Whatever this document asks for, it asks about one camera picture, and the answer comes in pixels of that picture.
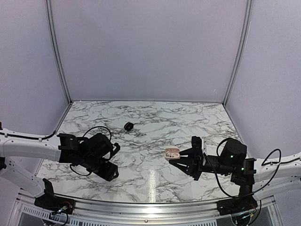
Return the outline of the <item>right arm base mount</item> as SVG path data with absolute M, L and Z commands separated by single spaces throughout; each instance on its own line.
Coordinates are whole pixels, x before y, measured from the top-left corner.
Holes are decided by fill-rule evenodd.
M 252 195 L 252 185 L 240 186 L 238 197 L 229 198 L 217 202 L 217 210 L 220 216 L 231 215 L 231 221 L 235 226 L 248 226 L 257 212 L 257 201 Z

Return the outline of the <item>black earbud charging case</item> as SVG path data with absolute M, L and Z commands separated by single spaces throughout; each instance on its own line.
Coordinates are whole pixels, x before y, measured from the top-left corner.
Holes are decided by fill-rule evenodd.
M 131 130 L 133 129 L 133 127 L 134 127 L 134 124 L 131 123 L 131 122 L 127 122 L 127 123 L 124 125 L 124 129 L 125 129 L 126 131 L 131 131 Z

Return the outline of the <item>white earbud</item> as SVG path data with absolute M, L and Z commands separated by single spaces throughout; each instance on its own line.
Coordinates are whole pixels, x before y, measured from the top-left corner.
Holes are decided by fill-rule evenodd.
M 168 153 L 166 153 L 165 157 L 167 157 L 167 158 L 178 158 L 179 154 L 168 152 Z

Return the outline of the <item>white earbud charging case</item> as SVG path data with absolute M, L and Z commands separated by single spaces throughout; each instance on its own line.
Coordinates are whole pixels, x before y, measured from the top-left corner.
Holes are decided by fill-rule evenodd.
M 176 146 L 168 146 L 165 148 L 165 159 L 178 160 L 180 159 L 180 149 Z

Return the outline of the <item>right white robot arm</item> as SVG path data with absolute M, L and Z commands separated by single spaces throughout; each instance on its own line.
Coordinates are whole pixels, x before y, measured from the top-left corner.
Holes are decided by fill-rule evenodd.
M 202 173 L 230 176 L 230 181 L 239 186 L 239 194 L 233 200 L 233 207 L 243 211 L 251 204 L 251 197 L 256 200 L 268 196 L 297 190 L 301 187 L 301 154 L 282 157 L 280 149 L 272 159 L 269 154 L 265 159 L 247 158 L 246 145 L 233 138 L 224 139 L 222 152 L 208 155 L 203 140 L 193 136 L 191 148 L 181 151 L 176 146 L 165 148 L 165 159 L 173 166 L 199 180 Z

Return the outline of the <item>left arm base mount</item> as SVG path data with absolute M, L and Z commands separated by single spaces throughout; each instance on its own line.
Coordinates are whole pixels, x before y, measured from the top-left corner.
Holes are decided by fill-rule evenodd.
M 54 194 L 52 183 L 47 179 L 42 180 L 44 182 L 43 195 L 35 198 L 34 205 L 41 207 L 52 212 L 49 215 L 49 219 L 55 215 L 65 214 L 66 220 L 62 226 L 66 226 L 69 223 L 69 215 L 73 213 L 75 200 L 70 198 L 63 198 Z

